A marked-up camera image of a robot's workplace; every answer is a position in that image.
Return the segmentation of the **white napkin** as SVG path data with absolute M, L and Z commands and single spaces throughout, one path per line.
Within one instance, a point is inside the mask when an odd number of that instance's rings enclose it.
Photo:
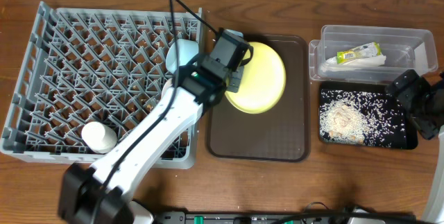
M 385 55 L 378 55 L 370 58 L 361 58 L 350 60 L 341 64 L 338 64 L 336 57 L 329 58 L 321 64 L 321 70 L 323 71 L 349 71 L 357 70 L 368 67 L 382 66 L 386 61 Z

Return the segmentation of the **pink white bowl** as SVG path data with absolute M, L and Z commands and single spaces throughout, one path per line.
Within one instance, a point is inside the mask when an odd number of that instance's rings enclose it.
M 173 79 L 172 79 L 172 78 L 168 79 L 168 80 L 165 82 L 165 84 L 164 84 L 164 86 L 163 86 L 163 88 L 162 88 L 162 93 L 161 93 L 161 97 L 162 97 L 162 98 L 164 97 L 164 95 L 166 94 L 167 90 L 168 90 L 170 87 L 173 87 Z

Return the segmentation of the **white paper cup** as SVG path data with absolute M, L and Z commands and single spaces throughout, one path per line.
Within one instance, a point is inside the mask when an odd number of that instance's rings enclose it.
M 87 123 L 81 131 L 81 137 L 93 152 L 100 154 L 110 152 L 118 140 L 113 129 L 97 121 Z

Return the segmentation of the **green yellow snack wrapper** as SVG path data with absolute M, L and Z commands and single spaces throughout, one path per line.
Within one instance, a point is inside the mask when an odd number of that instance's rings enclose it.
M 356 46 L 355 48 L 347 51 L 338 52 L 336 54 L 336 62 L 337 64 L 343 64 L 356 59 L 376 57 L 381 54 L 382 52 L 379 44 L 376 42 L 371 42 L 361 46 Z

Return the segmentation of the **yellow plate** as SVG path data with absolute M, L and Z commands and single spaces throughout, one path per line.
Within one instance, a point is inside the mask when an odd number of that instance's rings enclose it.
M 225 93 L 228 101 L 238 110 L 260 114 L 277 104 L 284 93 L 286 71 L 277 51 L 261 42 L 251 42 L 253 52 L 247 52 L 243 74 L 237 92 Z

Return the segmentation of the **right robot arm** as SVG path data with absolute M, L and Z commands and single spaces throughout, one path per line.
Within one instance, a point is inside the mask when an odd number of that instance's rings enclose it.
M 410 123 L 425 139 L 438 137 L 438 161 L 422 219 L 443 222 L 443 81 L 430 85 L 409 69 L 386 86 L 385 92 L 399 100 Z

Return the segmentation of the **light blue bowl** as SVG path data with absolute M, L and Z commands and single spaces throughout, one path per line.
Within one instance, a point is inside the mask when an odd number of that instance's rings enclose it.
M 199 52 L 198 43 L 191 40 L 178 39 L 174 42 L 166 57 L 166 69 L 174 74 L 178 66 L 186 65 Z

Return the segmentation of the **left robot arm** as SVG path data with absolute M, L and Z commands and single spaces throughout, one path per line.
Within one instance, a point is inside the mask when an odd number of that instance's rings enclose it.
M 253 48 L 240 32 L 221 29 L 211 53 L 176 70 L 175 85 L 126 138 L 88 169 L 72 164 L 62 179 L 58 216 L 67 223 L 152 223 L 134 200 L 139 183 L 164 151 L 219 104 Z

